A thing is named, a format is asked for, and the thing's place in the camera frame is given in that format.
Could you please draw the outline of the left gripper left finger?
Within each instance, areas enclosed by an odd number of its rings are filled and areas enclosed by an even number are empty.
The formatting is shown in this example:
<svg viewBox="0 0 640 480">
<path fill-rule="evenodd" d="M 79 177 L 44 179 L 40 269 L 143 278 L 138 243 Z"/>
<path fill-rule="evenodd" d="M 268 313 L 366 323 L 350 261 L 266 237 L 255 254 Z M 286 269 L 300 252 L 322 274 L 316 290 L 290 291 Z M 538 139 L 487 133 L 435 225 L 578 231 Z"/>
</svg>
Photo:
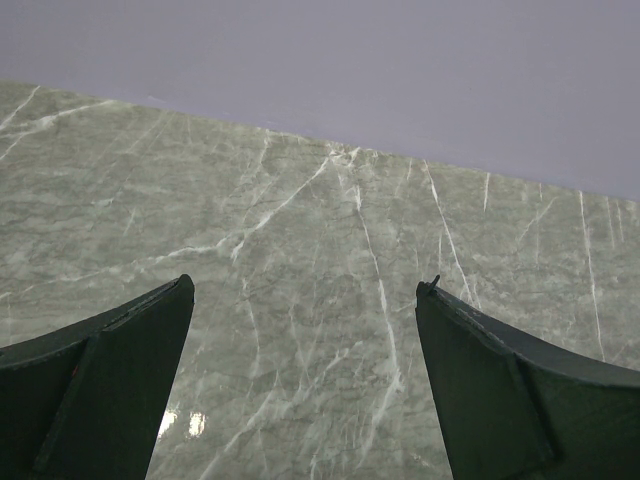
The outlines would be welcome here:
<svg viewBox="0 0 640 480">
<path fill-rule="evenodd" d="M 180 277 L 1 350 L 4 479 L 143 479 L 194 309 Z"/>
</svg>

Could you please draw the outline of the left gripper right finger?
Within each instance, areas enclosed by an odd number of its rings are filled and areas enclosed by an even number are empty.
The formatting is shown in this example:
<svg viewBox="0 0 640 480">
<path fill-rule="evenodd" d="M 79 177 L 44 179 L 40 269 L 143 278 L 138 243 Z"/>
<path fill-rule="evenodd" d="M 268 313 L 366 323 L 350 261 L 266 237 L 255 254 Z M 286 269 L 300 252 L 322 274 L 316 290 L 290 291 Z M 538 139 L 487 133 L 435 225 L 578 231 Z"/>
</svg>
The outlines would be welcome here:
<svg viewBox="0 0 640 480">
<path fill-rule="evenodd" d="M 454 478 L 638 478 L 638 371 L 541 340 L 435 281 L 416 300 Z"/>
</svg>

